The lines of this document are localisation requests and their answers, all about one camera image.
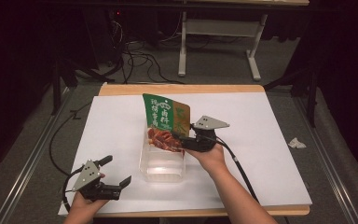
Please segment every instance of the green food package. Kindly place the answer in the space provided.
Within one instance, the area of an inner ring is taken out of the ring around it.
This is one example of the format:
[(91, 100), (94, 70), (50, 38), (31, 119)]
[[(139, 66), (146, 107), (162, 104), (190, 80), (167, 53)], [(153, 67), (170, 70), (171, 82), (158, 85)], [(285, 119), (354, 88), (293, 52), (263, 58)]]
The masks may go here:
[(143, 94), (149, 145), (173, 152), (182, 151), (179, 140), (171, 132), (188, 137), (190, 106), (166, 97)]

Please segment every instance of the forearm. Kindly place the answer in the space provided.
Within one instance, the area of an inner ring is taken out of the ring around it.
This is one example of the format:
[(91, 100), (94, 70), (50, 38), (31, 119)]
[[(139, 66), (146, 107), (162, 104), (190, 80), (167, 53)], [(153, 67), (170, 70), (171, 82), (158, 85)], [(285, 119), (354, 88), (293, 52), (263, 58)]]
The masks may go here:
[(210, 173), (233, 224), (276, 223), (228, 169)]

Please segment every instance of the person's right hand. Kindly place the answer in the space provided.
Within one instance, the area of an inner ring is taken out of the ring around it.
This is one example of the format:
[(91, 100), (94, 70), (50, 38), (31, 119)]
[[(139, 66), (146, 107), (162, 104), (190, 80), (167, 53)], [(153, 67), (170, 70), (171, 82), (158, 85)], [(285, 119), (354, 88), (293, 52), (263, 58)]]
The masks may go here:
[(215, 144), (214, 147), (207, 152), (198, 152), (190, 149), (186, 149), (186, 152), (195, 157), (209, 175), (216, 175), (216, 173), (220, 171), (228, 171), (223, 147), (219, 144)]

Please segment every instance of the transparent plastic container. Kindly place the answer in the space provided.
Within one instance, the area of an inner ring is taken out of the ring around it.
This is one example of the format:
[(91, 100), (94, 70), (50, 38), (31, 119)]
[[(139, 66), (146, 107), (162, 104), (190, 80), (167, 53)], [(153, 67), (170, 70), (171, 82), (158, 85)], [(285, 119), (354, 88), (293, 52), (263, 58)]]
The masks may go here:
[(186, 173), (185, 152), (172, 152), (150, 145), (147, 128), (139, 169), (148, 182), (181, 182)]

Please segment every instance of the hand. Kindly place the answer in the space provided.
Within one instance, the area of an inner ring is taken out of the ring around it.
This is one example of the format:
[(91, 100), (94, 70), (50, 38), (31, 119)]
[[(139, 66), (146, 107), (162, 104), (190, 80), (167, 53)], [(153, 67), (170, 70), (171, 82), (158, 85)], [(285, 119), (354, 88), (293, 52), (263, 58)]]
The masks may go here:
[(90, 223), (94, 215), (108, 202), (109, 200), (97, 200), (92, 202), (86, 200), (80, 192), (76, 192), (71, 210), (69, 211), (64, 224)]
[(198, 152), (186, 149), (186, 152), (195, 157), (209, 175), (215, 175), (219, 171), (228, 171), (223, 147), (215, 144), (210, 151)]

